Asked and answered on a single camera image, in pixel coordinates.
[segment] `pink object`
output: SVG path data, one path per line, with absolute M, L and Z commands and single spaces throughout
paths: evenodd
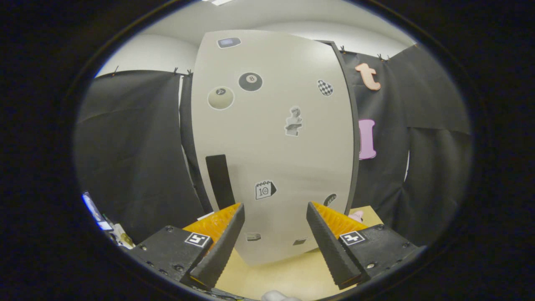
M 373 149 L 372 129 L 375 121 L 371 119 L 361 119 L 358 121 L 358 128 L 361 132 L 361 152 L 358 154 L 359 160 L 374 158 L 377 153 Z
M 348 216 L 351 217 L 353 220 L 362 223 L 363 219 L 362 216 L 364 215 L 364 212 L 362 210 L 359 210 L 357 212 L 354 212 L 352 214 L 349 214 Z

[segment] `cue ball sticker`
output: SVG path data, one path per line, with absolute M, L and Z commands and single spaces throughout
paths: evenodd
M 334 91 L 334 88 L 331 84 L 321 79 L 318 81 L 318 89 L 325 97 L 331 96 Z
M 208 94 L 208 104 L 214 110 L 228 109 L 234 102 L 234 93 L 227 87 L 216 87 Z
M 257 73 L 247 72 L 240 76 L 238 84 L 245 91 L 253 92 L 262 87 L 262 77 Z
M 257 200 L 269 198 L 277 191 L 275 184 L 270 180 L 265 180 L 255 185 L 255 198 Z

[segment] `screw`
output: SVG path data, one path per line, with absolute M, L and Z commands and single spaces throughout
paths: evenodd
M 173 268 L 178 272 L 182 272 L 184 270 L 184 267 L 181 265 L 174 265 Z

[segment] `white wall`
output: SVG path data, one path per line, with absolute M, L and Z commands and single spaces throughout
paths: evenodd
M 125 43 L 104 64 L 97 76 L 126 70 L 160 70 L 188 73 L 193 70 L 198 47 L 173 37 L 141 34 Z
M 251 28 L 285 32 L 312 40 L 334 41 L 348 51 L 383 57 L 394 56 L 412 44 L 402 43 L 366 29 L 325 22 L 285 22 Z M 193 70 L 198 46 L 173 37 L 140 34 L 130 39 L 104 64 L 97 76 L 125 70 L 161 70 L 187 73 Z
M 294 34 L 312 40 L 334 41 L 348 51 L 383 57 L 393 57 L 414 43 L 402 43 L 382 34 L 352 26 L 325 22 L 286 22 L 253 29 Z

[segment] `statue bust sticker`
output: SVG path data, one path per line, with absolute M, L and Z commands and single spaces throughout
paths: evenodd
M 297 137 L 299 135 L 298 129 L 303 126 L 303 118 L 301 118 L 301 109 L 298 106 L 293 106 L 290 109 L 292 114 L 286 119 L 286 135 Z

